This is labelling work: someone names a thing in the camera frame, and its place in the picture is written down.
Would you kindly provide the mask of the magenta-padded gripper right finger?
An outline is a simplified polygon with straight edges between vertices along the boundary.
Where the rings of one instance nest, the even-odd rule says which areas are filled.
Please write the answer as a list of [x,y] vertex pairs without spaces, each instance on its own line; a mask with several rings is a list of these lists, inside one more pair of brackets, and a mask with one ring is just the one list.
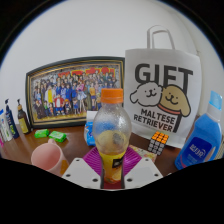
[[142,158],[131,147],[123,157],[121,186],[123,189],[140,188],[161,179],[163,175],[150,158]]

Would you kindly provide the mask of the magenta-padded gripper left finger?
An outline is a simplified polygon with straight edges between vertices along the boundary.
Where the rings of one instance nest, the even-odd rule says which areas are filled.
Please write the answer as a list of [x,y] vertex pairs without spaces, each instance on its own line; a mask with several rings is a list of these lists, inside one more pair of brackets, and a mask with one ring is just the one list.
[[84,188],[101,189],[102,161],[97,148],[92,148],[83,158],[75,158],[62,178]]

